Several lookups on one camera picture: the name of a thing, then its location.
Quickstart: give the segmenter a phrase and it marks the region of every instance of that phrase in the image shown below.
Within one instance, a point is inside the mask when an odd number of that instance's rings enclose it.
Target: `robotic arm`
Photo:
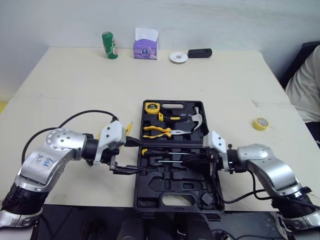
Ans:
[[[115,156],[119,154],[121,145],[137,147],[141,144],[137,139],[126,137],[125,129],[117,120],[102,130],[99,140],[93,139],[91,134],[65,128],[53,130],[44,144],[24,161],[9,193],[0,204],[0,228],[34,225],[49,192],[70,160],[84,158],[89,165],[108,164],[114,174],[140,172],[136,166],[118,166]],[[230,173],[254,173],[290,230],[295,232],[320,227],[320,210],[313,207],[307,195],[311,190],[302,187],[291,168],[277,159],[269,147],[253,144],[237,150],[229,146],[227,150],[225,140],[215,132],[203,138],[203,147],[218,153],[218,169]]]
[[[115,120],[106,126],[99,140],[65,128],[50,132],[45,142],[22,164],[14,183],[0,204],[0,228],[28,227],[42,212],[49,192],[56,185],[70,160],[86,159],[89,165],[108,164],[114,174],[130,175],[140,170],[136,166],[118,166],[115,155],[126,144],[126,130]]]
[[[307,195],[310,188],[302,187],[292,169],[276,158],[269,147],[262,144],[237,150],[230,147],[227,158],[230,171],[251,171],[257,176],[288,229],[296,232],[320,227],[320,210],[312,207]]]

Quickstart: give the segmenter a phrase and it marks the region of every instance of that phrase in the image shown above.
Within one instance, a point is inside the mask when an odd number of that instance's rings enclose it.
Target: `tissue box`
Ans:
[[[150,28],[136,28],[133,55],[135,59],[157,59],[158,31]]]

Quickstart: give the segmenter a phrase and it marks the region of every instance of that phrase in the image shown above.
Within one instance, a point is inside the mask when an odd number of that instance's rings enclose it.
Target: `table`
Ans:
[[[320,151],[262,55],[218,51],[211,58],[176,65],[168,59],[171,52],[160,51],[158,60],[140,60],[132,58],[131,50],[120,49],[120,57],[109,60],[102,48],[49,48],[0,114],[0,125],[5,126],[0,139],[0,199],[20,167],[24,144],[38,130],[57,126],[77,112],[101,109],[116,114],[124,126],[133,121],[130,135],[138,138],[143,100],[168,99],[202,101],[209,129],[235,148],[252,143],[271,147],[313,190],[310,197],[319,204]],[[252,127],[257,117],[268,119],[266,131]],[[66,127],[96,136],[109,121],[108,116],[90,113]],[[45,136],[30,145],[29,153]],[[135,165],[137,154],[137,148],[123,147],[116,160],[122,166]],[[219,177],[226,200],[252,191],[248,173],[221,171]],[[113,175],[107,165],[72,161],[45,203],[132,207],[134,185],[134,175]],[[254,197],[226,209],[273,210],[269,201]]]

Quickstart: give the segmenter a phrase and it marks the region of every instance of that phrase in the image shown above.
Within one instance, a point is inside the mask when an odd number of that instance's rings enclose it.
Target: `pliers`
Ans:
[[[163,128],[163,127],[159,127],[159,126],[145,126],[143,128],[143,130],[145,131],[150,131],[150,130],[156,130],[159,132],[162,132],[159,135],[155,135],[155,136],[148,136],[148,135],[143,135],[142,137],[144,139],[158,139],[161,137],[167,137],[167,138],[171,138],[172,135],[182,135],[182,134],[191,134],[191,131],[182,131],[182,130],[171,130],[171,128]]]

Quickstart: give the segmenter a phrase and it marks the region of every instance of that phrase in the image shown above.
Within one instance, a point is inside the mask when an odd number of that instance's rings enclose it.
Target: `black screwdriver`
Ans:
[[[169,152],[168,150],[159,150],[154,148],[144,148],[142,149],[141,154],[144,157],[160,157],[160,156],[169,156],[173,154],[190,155],[190,153],[185,153],[185,152]]]

